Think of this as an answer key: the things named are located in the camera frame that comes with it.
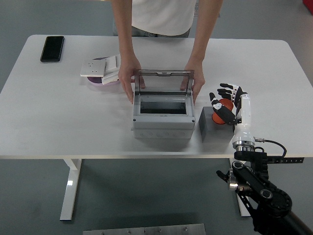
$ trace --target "phone screen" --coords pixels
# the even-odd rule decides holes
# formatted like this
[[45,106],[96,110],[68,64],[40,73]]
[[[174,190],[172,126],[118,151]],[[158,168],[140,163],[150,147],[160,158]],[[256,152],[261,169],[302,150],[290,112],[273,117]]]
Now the phone screen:
[[63,48],[63,36],[48,36],[45,40],[43,52],[41,54],[41,62],[58,62],[61,59]]

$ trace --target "orange ball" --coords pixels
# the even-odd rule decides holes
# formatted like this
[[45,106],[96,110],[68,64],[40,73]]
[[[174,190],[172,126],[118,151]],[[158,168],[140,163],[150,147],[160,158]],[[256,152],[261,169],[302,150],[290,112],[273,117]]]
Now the orange ball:
[[[233,102],[231,102],[231,100],[223,98],[223,99],[220,99],[219,102],[222,105],[224,105],[226,108],[228,108],[230,111],[232,111],[234,104]],[[220,124],[220,125],[225,124],[225,122],[215,112],[212,114],[212,120],[216,124]]]

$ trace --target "table leg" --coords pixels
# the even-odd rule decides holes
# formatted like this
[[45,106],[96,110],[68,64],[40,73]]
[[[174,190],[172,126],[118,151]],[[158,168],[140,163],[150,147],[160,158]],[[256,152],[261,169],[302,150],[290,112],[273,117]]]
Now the table leg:
[[60,220],[71,220],[82,160],[81,159],[64,159],[64,161],[69,166],[69,174],[68,174],[67,189],[64,195],[64,201],[63,201]]
[[[230,165],[232,165],[232,163],[234,161],[237,161],[237,160],[234,158],[229,158]],[[237,200],[238,200],[238,204],[239,204],[239,210],[240,210],[241,217],[250,216],[250,213],[248,212],[248,210],[246,209],[245,205],[243,204],[242,200],[239,198],[238,195],[237,195]]]

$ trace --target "human arm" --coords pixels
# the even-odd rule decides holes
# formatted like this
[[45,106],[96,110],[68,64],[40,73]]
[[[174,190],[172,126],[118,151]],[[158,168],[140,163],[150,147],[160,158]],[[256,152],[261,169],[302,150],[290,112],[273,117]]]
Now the human arm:
[[199,0],[199,15],[196,28],[195,42],[185,70],[194,70],[193,100],[205,84],[202,62],[211,37],[215,22],[219,16],[223,0]]
[[121,54],[118,77],[131,103],[134,98],[131,86],[131,82],[134,81],[131,80],[131,77],[134,75],[135,69],[141,69],[132,42],[132,2],[132,0],[111,0]]

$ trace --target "transparent lid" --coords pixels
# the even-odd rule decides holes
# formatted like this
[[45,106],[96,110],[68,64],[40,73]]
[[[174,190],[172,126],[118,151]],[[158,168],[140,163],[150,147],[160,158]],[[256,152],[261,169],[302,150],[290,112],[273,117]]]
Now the transparent lid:
[[191,94],[192,70],[135,70],[135,94]]

